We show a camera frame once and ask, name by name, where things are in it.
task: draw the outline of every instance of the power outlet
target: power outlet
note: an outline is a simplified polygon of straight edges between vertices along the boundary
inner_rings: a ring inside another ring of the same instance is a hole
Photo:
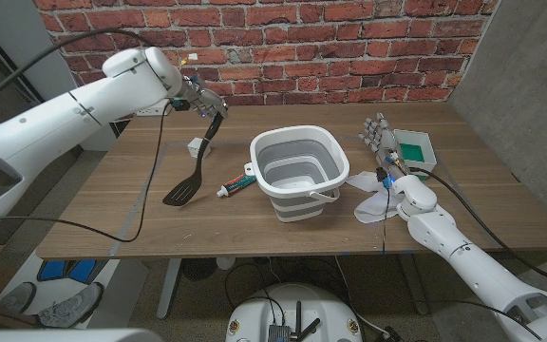
[[[164,99],[159,101],[156,104],[153,104],[152,106],[148,108],[139,110],[137,111],[137,116],[160,116],[161,112],[163,112],[164,108],[166,107],[166,104],[168,104],[168,101],[169,101],[168,99]],[[171,110],[172,110],[172,106],[169,105],[164,115],[168,115]]]

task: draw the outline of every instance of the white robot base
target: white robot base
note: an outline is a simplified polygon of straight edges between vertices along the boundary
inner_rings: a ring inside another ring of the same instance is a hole
[[[301,283],[276,284],[266,290],[282,307],[284,324],[277,305],[272,302],[272,310],[270,301],[262,298],[265,292],[259,291],[252,295],[259,298],[243,302],[232,313],[226,342],[362,341],[355,314],[333,294]]]

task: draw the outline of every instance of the concrete wall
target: concrete wall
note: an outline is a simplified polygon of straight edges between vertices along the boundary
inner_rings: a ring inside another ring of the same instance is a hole
[[[547,208],[547,1],[503,1],[448,102]]]

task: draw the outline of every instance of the red brick wall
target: red brick wall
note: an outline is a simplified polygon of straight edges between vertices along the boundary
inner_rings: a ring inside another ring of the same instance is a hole
[[[230,105],[443,101],[497,0],[33,0],[53,40],[126,28],[199,73]],[[102,35],[65,48],[80,82],[137,45]]]

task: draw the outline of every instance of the table leg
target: table leg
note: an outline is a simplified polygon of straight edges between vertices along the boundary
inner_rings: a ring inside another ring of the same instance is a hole
[[[156,317],[164,319],[170,313],[170,303],[172,302],[172,294],[175,291],[177,285],[177,279],[179,278],[180,271],[180,258],[171,258],[168,261],[168,271],[166,271],[166,279],[163,281],[163,287],[161,288],[160,304],[158,305],[158,312]]]
[[[414,300],[425,300],[424,285],[419,277],[417,265],[413,255],[399,255],[400,269],[405,275],[405,283],[410,291],[410,296]],[[417,314],[429,314],[427,303],[413,302]]]

